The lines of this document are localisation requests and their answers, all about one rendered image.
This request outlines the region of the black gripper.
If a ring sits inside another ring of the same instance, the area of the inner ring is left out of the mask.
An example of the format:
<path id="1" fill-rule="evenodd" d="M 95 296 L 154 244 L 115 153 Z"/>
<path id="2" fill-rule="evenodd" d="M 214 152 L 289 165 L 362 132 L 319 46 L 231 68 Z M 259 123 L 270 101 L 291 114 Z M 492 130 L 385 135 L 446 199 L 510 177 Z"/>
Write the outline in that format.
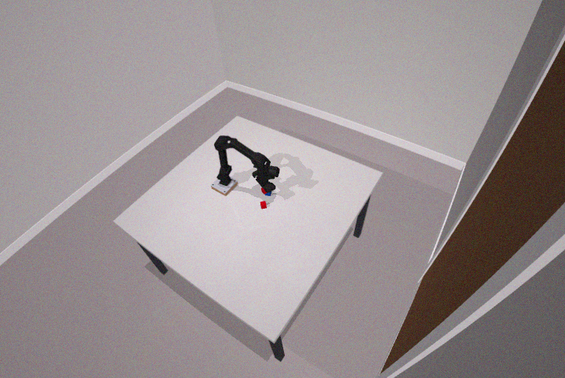
<path id="1" fill-rule="evenodd" d="M 252 173 L 253 177 L 256 178 L 256 181 L 259 183 L 259 185 L 262 186 L 262 188 L 267 192 L 271 192 L 275 189 L 275 185 L 269 181 L 267 181 L 268 175 L 264 175 L 264 176 L 260 176 L 257 173 L 257 170 L 254 171 Z"/>

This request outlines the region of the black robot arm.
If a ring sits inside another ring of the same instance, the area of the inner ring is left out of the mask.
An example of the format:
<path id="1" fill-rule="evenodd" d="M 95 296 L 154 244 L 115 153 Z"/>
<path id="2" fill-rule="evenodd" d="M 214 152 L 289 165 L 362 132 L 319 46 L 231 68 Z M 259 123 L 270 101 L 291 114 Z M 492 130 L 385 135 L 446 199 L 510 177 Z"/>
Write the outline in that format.
<path id="1" fill-rule="evenodd" d="M 231 141 L 228 143 L 228 141 Z M 279 176 L 279 168 L 277 166 L 271 166 L 271 162 L 266 158 L 265 155 L 254 152 L 244 144 L 240 143 L 237 139 L 231 138 L 230 136 L 221 135 L 214 143 L 215 149 L 219 152 L 220 156 L 220 173 L 217 179 L 220 180 L 220 184 L 227 186 L 231 179 L 229 174 L 232 170 L 231 165 L 228 165 L 227 159 L 227 149 L 234 148 L 241 154 L 245 155 L 254 164 L 254 168 L 257 168 L 257 173 L 260 176 L 268 175 L 267 181 L 274 179 Z M 265 162 L 267 162 L 265 164 Z"/>

